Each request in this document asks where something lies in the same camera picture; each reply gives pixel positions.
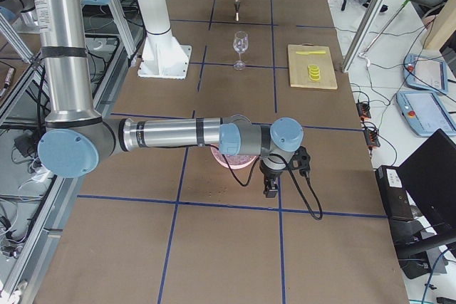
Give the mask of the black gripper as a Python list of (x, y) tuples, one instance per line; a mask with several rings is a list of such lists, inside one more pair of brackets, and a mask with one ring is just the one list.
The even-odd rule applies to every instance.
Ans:
[(271, 169), (265, 164), (261, 164), (259, 169), (264, 176), (264, 195), (275, 198), (279, 192), (276, 180), (281, 176), (283, 169)]

